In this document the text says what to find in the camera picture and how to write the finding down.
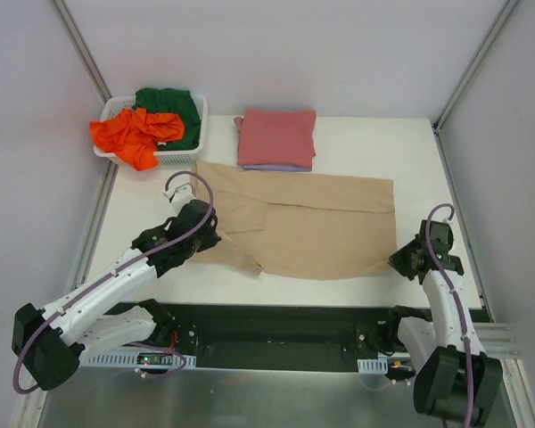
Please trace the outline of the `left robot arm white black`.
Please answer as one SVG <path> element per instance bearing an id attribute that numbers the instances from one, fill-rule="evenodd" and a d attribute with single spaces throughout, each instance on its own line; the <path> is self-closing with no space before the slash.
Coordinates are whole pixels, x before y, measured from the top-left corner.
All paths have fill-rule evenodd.
<path id="1" fill-rule="evenodd" d="M 132 291 L 215 246 L 220 240 L 217 223 L 212 204 L 192 199 L 176 216 L 144 230 L 91 282 L 41 309 L 31 303 L 19 308 L 12 331 L 14 390 L 26 393 L 19 380 L 22 369 L 39 389 L 50 391 L 91 357 L 121 345 L 173 352 L 178 328 L 156 300 L 143 300 L 114 316 L 107 312 Z"/>

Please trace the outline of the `beige t shirt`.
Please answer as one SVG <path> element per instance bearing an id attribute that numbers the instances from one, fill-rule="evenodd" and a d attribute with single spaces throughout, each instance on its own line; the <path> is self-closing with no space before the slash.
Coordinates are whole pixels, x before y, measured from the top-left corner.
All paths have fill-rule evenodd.
<path id="1" fill-rule="evenodd" d="M 240 170 L 199 161 L 221 241 L 201 263 L 308 280 L 377 276 L 397 250 L 390 179 Z"/>

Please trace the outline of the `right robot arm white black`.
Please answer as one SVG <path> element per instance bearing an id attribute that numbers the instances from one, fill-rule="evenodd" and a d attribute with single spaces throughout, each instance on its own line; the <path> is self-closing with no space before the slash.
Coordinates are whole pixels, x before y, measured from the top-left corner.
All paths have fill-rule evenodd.
<path id="1" fill-rule="evenodd" d="M 464 268 L 451 254 L 454 235 L 447 223 L 423 220 L 415 238 L 391 255 L 400 275 L 417 280 L 431 314 L 397 307 L 383 329 L 385 345 L 406 350 L 416 371 L 417 413 L 464 427 L 483 427 L 497 397 L 503 369 L 488 355 L 463 300 Z"/>

